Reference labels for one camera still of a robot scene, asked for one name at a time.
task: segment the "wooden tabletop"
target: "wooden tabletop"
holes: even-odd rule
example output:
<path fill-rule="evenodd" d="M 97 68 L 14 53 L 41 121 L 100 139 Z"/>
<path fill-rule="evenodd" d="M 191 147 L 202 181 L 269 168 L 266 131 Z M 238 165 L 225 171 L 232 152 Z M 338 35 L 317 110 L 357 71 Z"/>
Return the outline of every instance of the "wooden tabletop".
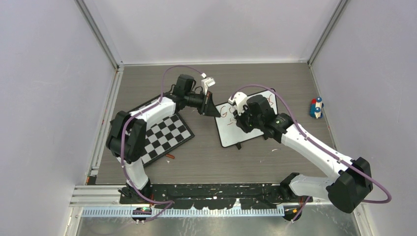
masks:
<path fill-rule="evenodd" d="M 161 78 L 169 66 L 127 66 L 124 69 L 113 116 L 128 111 L 160 93 Z M 224 103 L 239 87 L 262 84 L 274 88 L 289 104 L 297 120 L 312 135 L 332 147 L 326 121 L 309 116 L 311 99 L 317 96 L 313 78 L 305 63 L 213 64 L 193 65 L 215 79 L 210 87 L 215 104 Z M 164 90 L 177 81 L 179 74 L 200 76 L 187 68 L 167 73 Z M 246 94 L 260 91 L 247 88 Z M 278 102 L 279 112 L 287 112 Z M 307 176 L 324 174 L 294 150 L 262 137 L 242 143 L 242 149 L 222 148 L 214 118 L 201 116 L 193 108 L 179 112 L 195 137 L 171 152 L 175 159 L 162 157 L 145 168 L 153 183 L 261 183 L 280 182 L 288 174 Z M 120 164 L 104 150 L 97 184 L 123 184 Z"/>

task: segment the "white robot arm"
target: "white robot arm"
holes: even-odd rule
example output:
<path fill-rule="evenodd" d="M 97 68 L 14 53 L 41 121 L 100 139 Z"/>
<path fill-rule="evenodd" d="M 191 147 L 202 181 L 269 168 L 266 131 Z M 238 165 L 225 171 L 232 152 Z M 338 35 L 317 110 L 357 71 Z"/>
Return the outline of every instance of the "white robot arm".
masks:
<path fill-rule="evenodd" d="M 350 213 L 372 191 L 371 182 L 313 145 L 300 133 L 290 116 L 275 114 L 262 95 L 247 98 L 246 94 L 238 92 L 229 99 L 229 103 L 236 106 L 234 116 L 237 126 L 244 132 L 260 129 L 267 137 L 303 155 L 326 174 L 327 177 L 290 174 L 281 182 L 284 198 L 291 199 L 295 195 L 328 199 L 341 211 Z M 300 124 L 298 126 L 309 139 L 371 176 L 369 163 L 365 159 L 360 157 L 353 160 L 309 134 Z"/>
<path fill-rule="evenodd" d="M 120 111 L 116 114 L 114 120 L 110 122 L 112 128 L 106 141 L 106 147 L 110 149 L 113 156 L 120 162 L 122 128 L 130 117 L 139 114 L 129 123 L 124 134 L 123 165 L 135 187 L 145 196 L 150 194 L 150 188 L 147 188 L 150 185 L 150 181 L 141 161 L 141 156 L 145 151 L 146 131 L 163 118 L 177 113 L 186 106 L 196 108 L 198 113 L 204 116 L 220 117 L 220 113 L 213 103 L 212 93 L 208 90 L 210 86 L 215 84 L 215 81 L 211 77 L 206 77 L 205 74 L 202 74 L 202 76 L 202 90 L 200 93 L 192 90 L 194 85 L 196 85 L 193 77 L 180 75 L 172 90 L 164 93 L 162 100 L 159 101 L 159 96 L 157 96 L 130 112 Z M 158 105 L 144 112 L 155 103 L 158 103 Z"/>

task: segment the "checkered board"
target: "checkered board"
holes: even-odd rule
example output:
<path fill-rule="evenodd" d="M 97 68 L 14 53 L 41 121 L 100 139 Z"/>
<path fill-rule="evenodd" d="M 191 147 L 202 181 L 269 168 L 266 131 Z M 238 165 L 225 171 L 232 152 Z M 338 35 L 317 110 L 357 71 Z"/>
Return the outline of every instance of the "checkered board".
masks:
<path fill-rule="evenodd" d="M 194 137 L 179 114 L 164 118 L 146 132 L 144 166 L 161 158 Z"/>

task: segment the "purple cable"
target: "purple cable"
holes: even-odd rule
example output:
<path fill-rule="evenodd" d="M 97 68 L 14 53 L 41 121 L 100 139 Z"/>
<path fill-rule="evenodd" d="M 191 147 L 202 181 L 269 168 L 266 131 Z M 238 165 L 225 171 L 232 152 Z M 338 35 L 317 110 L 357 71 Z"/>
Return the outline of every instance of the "purple cable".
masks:
<path fill-rule="evenodd" d="M 302 206 L 300 207 L 300 209 L 298 210 L 297 214 L 294 216 L 293 219 L 291 219 L 291 222 L 294 223 L 294 220 L 297 219 L 298 215 L 301 214 L 301 211 L 304 209 L 305 205 L 307 205 L 308 200 L 310 200 L 310 196 L 308 196 L 305 199 L 305 202 L 302 204 Z"/>
<path fill-rule="evenodd" d="M 192 69 L 192 70 L 195 70 L 195 71 L 197 71 L 198 73 L 200 73 L 200 74 L 202 74 L 200 71 L 198 71 L 197 69 L 194 69 L 194 68 L 192 68 L 192 67 L 190 67 L 190 66 L 187 66 L 187 65 L 174 65 L 174 66 L 171 66 L 171 67 L 169 67 L 168 69 L 166 69 L 165 70 L 165 72 L 164 72 L 164 75 L 162 76 L 162 82 L 161 82 L 161 96 L 159 97 L 159 99 L 158 99 L 158 101 L 157 102 L 155 102 L 154 104 L 152 104 L 150 107 L 148 107 L 148 108 L 145 108 L 143 111 L 141 111 L 141 112 L 138 112 L 137 114 L 135 114 L 135 115 L 133 115 L 133 116 L 131 116 L 127 121 L 126 121 L 126 123 L 124 123 L 124 126 L 123 126 L 123 129 L 122 129 L 122 131 L 121 131 L 121 133 L 122 134 L 124 134 L 124 133 L 126 133 L 126 129 L 127 129 L 127 126 L 129 125 L 129 123 L 134 119 L 134 118 L 136 118 L 137 116 L 139 116 L 140 114 L 142 114 L 142 113 L 145 113 L 145 112 L 147 112 L 147 111 L 149 111 L 150 109 L 152 109 L 152 108 L 154 108 L 154 107 L 156 107 L 161 101 L 162 101 L 162 98 L 163 98 L 163 96 L 164 96 L 164 80 L 165 80 L 165 75 L 166 75 L 166 73 L 169 71 L 169 70 L 171 70 L 172 68 L 176 68 L 176 67 L 187 67 L 187 68 L 190 68 L 190 69 Z M 123 169 L 123 173 L 124 173 L 124 176 L 126 177 L 126 179 L 127 179 L 127 181 L 130 183 L 130 186 L 132 186 L 133 187 L 133 189 L 135 190 L 135 192 L 141 197 L 141 198 L 143 198 L 144 200 L 146 200 L 146 201 L 148 201 L 148 202 L 150 202 L 150 203 L 153 203 L 153 204 L 168 204 L 164 209 L 162 209 L 162 211 L 160 211 L 158 214 L 156 214 L 156 215 L 154 215 L 153 217 L 151 217 L 151 218 L 149 218 L 149 219 L 147 219 L 147 220 L 145 220 L 145 222 L 149 222 L 149 221 L 151 221 L 151 220 L 154 220 L 156 217 L 158 217 L 160 214 L 162 214 L 166 209 L 168 209 L 173 203 L 174 203 L 174 201 L 172 201 L 172 200 L 169 200 L 169 201 L 163 201 L 163 202 L 158 202 L 158 201 L 154 201 L 154 200 L 151 200 L 151 199 L 149 199 L 149 198 L 147 198 L 147 197 L 145 197 L 139 190 L 138 190 L 138 188 L 136 188 L 136 186 L 135 186 L 135 184 L 133 183 L 133 181 L 130 179 L 130 177 L 129 177 L 129 175 L 127 174 L 127 170 L 126 170 L 126 168 L 124 167 L 124 141 L 125 141 L 125 135 L 122 135 L 121 136 L 121 149 L 120 149 L 120 164 L 121 164 L 121 168 Z"/>
<path fill-rule="evenodd" d="M 314 146 L 316 146 L 318 149 L 324 151 L 326 154 L 330 155 L 331 157 L 333 157 L 334 159 L 336 159 L 337 161 L 340 161 L 340 163 L 342 163 L 343 165 L 349 167 L 350 169 L 354 170 L 356 173 L 360 174 L 362 177 L 364 177 L 365 179 L 371 181 L 373 184 L 375 184 L 376 186 L 378 186 L 386 195 L 387 195 L 387 199 L 386 200 L 381 200 L 381 201 L 377 201 L 377 200 L 363 200 L 362 202 L 364 203 L 375 203 L 375 204 L 384 204 L 384 203 L 389 203 L 392 199 L 391 194 L 388 192 L 388 190 L 382 186 L 382 184 L 378 183 L 376 180 L 374 180 L 372 177 L 366 175 L 364 172 L 360 171 L 359 169 L 357 169 L 356 167 L 352 166 L 351 164 L 347 163 L 344 160 L 341 160 L 338 156 L 336 156 L 335 154 L 331 153 L 330 151 L 328 151 L 327 149 L 325 149 L 324 147 L 322 147 L 320 144 L 316 143 L 314 140 L 310 139 L 309 137 L 307 137 L 307 135 L 301 130 L 300 126 L 298 125 L 298 122 L 296 120 L 296 117 L 294 116 L 294 114 L 291 112 L 290 107 L 288 106 L 288 104 L 284 101 L 284 99 L 274 90 L 262 86 L 262 85 L 256 85 L 256 84 L 251 84 L 251 85 L 246 85 L 243 86 L 241 88 L 239 88 L 236 92 L 234 92 L 232 94 L 232 97 L 240 90 L 247 88 L 247 87 L 258 87 L 258 88 L 263 88 L 266 89 L 270 92 L 272 92 L 281 102 L 282 104 L 284 104 L 284 107 L 287 109 L 288 113 L 290 114 L 291 118 L 293 119 L 294 124 L 296 125 L 296 128 L 299 130 L 300 134 L 305 137 L 309 142 L 311 142 Z"/>
<path fill-rule="evenodd" d="M 141 213 L 141 214 L 145 214 L 145 215 L 152 215 L 152 212 L 143 212 L 141 210 L 134 210 L 133 212 Z"/>

